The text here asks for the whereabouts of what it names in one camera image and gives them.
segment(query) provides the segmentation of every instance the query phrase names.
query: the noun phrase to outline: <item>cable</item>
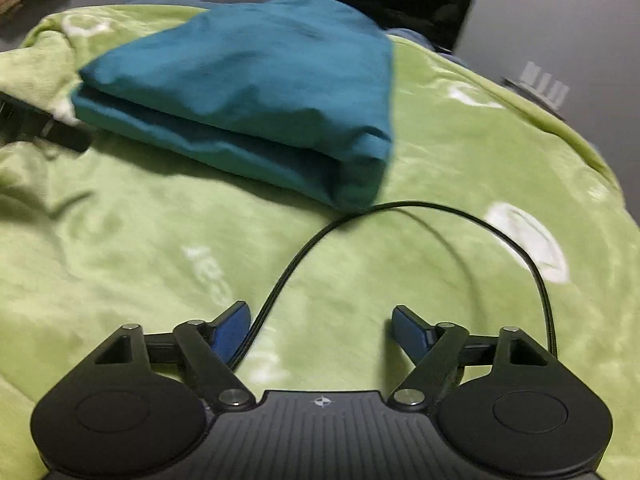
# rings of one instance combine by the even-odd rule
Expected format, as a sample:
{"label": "cable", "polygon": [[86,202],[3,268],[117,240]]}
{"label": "cable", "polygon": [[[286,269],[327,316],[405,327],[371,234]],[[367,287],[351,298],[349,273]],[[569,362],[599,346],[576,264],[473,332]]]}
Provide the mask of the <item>cable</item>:
{"label": "cable", "polygon": [[551,355],[553,355],[556,358],[558,357],[558,346],[556,343],[556,329],[554,327],[554,318],[553,318],[553,313],[551,311],[551,301],[549,300],[549,294],[546,291],[545,282],[542,279],[542,275],[540,275],[540,271],[536,267],[536,264],[533,261],[532,257],[529,256],[529,253],[527,253],[527,251],[525,251],[514,240],[509,238],[502,231],[496,229],[494,226],[492,226],[491,224],[488,224],[484,220],[477,218],[476,216],[473,216],[469,213],[466,213],[465,211],[461,211],[460,209],[455,209],[453,207],[449,207],[442,204],[424,202],[422,200],[401,200],[398,202],[387,202],[384,204],[375,205],[362,213],[352,213],[347,216],[343,216],[342,218],[339,218],[331,222],[330,224],[322,228],[320,231],[318,231],[311,238],[311,240],[309,240],[298,251],[298,254],[296,254],[296,256],[293,257],[289,265],[287,265],[287,267],[284,269],[284,272],[278,278],[278,281],[274,285],[273,289],[271,289],[271,292],[269,293],[267,299],[264,301],[264,304],[261,307],[260,312],[258,312],[258,315],[255,317],[255,321],[251,325],[249,332],[246,334],[246,336],[242,340],[242,343],[238,347],[238,350],[236,351],[236,353],[231,358],[231,361],[229,361],[228,366],[234,371],[238,369],[238,366],[242,362],[242,359],[244,359],[244,357],[246,356],[247,352],[249,351],[249,348],[251,348],[252,343],[254,342],[255,338],[258,335],[258,332],[260,332],[260,329],[264,325],[264,322],[266,321],[267,316],[271,312],[273,305],[278,299],[278,296],[280,295],[287,281],[293,274],[294,270],[296,270],[296,267],[300,264],[302,259],[309,253],[311,249],[315,247],[315,245],[320,240],[322,240],[331,231],[334,231],[338,227],[346,224],[347,222],[350,222],[351,220],[354,220],[356,218],[361,218],[363,216],[368,216],[373,213],[378,213],[380,211],[397,209],[401,207],[422,207],[426,209],[435,209],[437,211],[444,211],[452,215],[459,216],[461,218],[469,220],[470,222],[473,222],[476,225],[479,225],[480,227],[483,227],[487,231],[491,232],[492,234],[500,238],[500,240],[504,241],[509,247],[511,247],[511,249],[516,251],[518,255],[525,261],[525,263],[529,267],[529,270],[533,275],[533,279],[536,282],[538,293],[540,295],[540,300],[542,302],[542,311],[545,316],[546,342],[548,345],[548,350]]}

